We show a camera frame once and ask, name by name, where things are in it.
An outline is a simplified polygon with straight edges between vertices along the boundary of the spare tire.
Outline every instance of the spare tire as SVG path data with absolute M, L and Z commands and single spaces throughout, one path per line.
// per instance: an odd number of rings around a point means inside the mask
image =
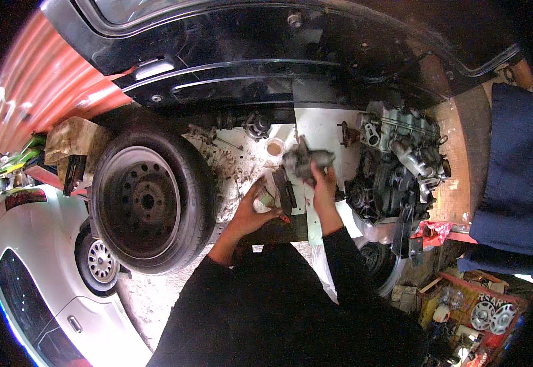
M 214 181 L 182 136 L 133 126 L 111 142 L 90 197 L 97 233 L 123 266 L 175 272 L 203 250 L 215 227 Z

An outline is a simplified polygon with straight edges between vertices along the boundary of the car window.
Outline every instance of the car window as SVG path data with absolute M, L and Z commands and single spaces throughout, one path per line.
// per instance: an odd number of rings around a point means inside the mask
M 7 249 L 0 260 L 0 288 L 21 332 L 51 366 L 90 366 L 61 330 L 18 256 Z
M 124 24 L 183 0 L 95 0 L 95 5 L 111 23 Z

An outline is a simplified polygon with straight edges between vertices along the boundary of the door handle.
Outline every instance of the door handle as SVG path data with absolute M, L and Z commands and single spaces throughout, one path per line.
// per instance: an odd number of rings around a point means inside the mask
M 71 327 L 73 328 L 73 330 L 75 330 L 77 334 L 81 334 L 81 331 L 83 331 L 83 328 L 81 327 L 81 324 L 79 323 L 79 321 L 77 321 L 75 316 L 67 317 L 67 321 L 71 324 Z

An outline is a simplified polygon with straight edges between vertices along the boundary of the bolt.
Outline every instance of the bolt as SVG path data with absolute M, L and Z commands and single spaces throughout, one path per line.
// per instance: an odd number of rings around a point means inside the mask
M 287 23 L 292 28 L 299 28 L 301 26 L 301 13 L 293 13 L 287 17 Z

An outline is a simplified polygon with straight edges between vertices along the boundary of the silver car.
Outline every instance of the silver car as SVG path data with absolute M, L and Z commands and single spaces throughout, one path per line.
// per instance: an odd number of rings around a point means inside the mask
M 144 366 L 151 351 L 113 291 L 120 265 L 85 202 L 48 185 L 0 196 L 0 302 L 39 366 Z

